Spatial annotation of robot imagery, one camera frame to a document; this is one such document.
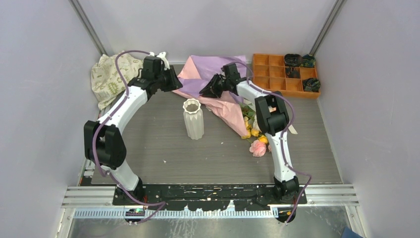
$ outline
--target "gray wall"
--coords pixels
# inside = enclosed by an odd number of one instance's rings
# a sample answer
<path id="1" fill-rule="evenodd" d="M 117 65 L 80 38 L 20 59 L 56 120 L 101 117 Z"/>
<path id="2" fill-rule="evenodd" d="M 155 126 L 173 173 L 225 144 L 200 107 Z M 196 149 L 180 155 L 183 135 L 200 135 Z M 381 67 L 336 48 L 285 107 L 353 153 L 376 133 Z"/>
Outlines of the gray wall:
<path id="1" fill-rule="evenodd" d="M 189 55 L 308 53 L 335 0 L 81 0 L 109 55 L 122 49 Z"/>
<path id="2" fill-rule="evenodd" d="M 95 46 L 68 1 L 0 1 L 1 237 L 52 237 L 83 162 Z"/>
<path id="3" fill-rule="evenodd" d="M 316 55 L 320 105 L 372 237 L 419 237 L 420 2 L 347 1 Z"/>

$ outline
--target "white vase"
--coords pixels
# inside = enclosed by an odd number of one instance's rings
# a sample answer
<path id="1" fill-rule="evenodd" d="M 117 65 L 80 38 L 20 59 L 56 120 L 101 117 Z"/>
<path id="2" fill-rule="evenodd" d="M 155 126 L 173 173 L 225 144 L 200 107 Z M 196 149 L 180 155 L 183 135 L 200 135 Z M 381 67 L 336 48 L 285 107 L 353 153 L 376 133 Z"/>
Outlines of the white vase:
<path id="1" fill-rule="evenodd" d="M 200 102 L 196 99 L 188 99 L 182 106 L 187 134 L 193 140 L 200 139 L 204 134 L 203 111 L 200 106 Z"/>

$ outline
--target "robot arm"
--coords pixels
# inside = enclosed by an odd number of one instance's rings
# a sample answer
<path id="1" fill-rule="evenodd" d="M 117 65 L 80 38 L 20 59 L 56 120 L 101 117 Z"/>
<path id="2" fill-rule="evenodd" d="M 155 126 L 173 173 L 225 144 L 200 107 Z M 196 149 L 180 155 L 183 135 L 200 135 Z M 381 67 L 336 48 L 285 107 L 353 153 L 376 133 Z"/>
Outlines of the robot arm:
<path id="1" fill-rule="evenodd" d="M 131 195 L 142 200 L 143 182 L 133 173 L 125 160 L 127 150 L 122 140 L 122 133 L 137 110 L 144 105 L 158 89 L 163 92 L 182 87 L 175 70 L 161 56 L 145 57 L 142 75 L 133 78 L 128 84 L 128 96 L 124 94 L 112 109 L 98 121 L 88 121 L 84 126 L 85 157 L 94 160 L 92 141 L 95 131 L 107 118 L 109 120 L 96 139 L 96 152 L 101 168 L 113 175 L 121 186 Z"/>
<path id="2" fill-rule="evenodd" d="M 289 123 L 289 115 L 284 101 L 251 87 L 246 82 L 246 78 L 240 77 L 235 63 L 224 65 L 222 71 L 223 74 L 216 74 L 200 91 L 200 94 L 205 97 L 220 98 L 223 91 L 230 91 L 254 102 L 253 109 L 256 111 L 258 126 L 271 145 L 275 196 L 279 200 L 290 199 L 291 196 L 299 193 L 299 181 L 296 173 L 286 166 L 287 164 L 292 166 L 292 163 L 287 145 L 287 132 L 282 132 Z M 275 111 L 270 112 L 269 107 L 275 108 Z M 283 143 L 284 157 L 281 151 L 281 142 Z"/>

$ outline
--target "gray table surface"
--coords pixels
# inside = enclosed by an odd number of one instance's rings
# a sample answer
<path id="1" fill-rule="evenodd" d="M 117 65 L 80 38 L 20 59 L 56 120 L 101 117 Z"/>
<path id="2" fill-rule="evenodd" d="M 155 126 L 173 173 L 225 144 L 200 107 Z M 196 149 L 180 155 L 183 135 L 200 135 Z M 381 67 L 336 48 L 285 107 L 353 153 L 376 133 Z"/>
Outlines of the gray table surface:
<path id="1" fill-rule="evenodd" d="M 293 167 L 312 174 L 312 183 L 341 183 L 316 100 L 289 99 L 298 132 L 288 136 Z M 204 106 L 204 136 L 191 140 L 183 119 L 184 101 L 172 92 L 158 92 L 126 126 L 126 159 L 143 183 L 273 183 L 271 153 L 253 157 L 250 142 Z M 308 180 L 298 178 L 300 183 Z M 92 183 L 113 182 L 94 173 Z"/>

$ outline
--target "beige cloth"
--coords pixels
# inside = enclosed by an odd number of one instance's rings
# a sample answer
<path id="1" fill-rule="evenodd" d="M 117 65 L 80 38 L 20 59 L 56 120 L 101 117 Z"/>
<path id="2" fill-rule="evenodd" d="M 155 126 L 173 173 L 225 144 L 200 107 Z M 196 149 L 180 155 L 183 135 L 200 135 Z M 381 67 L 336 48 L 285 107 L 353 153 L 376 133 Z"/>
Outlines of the beige cloth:
<path id="1" fill-rule="evenodd" d="M 125 90 L 124 83 L 115 67 L 116 56 L 102 55 L 99 62 L 92 67 L 92 91 L 99 101 L 98 107 L 100 110 L 108 106 L 119 93 Z M 128 83 L 133 77 L 137 76 L 138 70 L 143 68 L 143 62 L 125 54 L 118 58 L 118 67 Z"/>

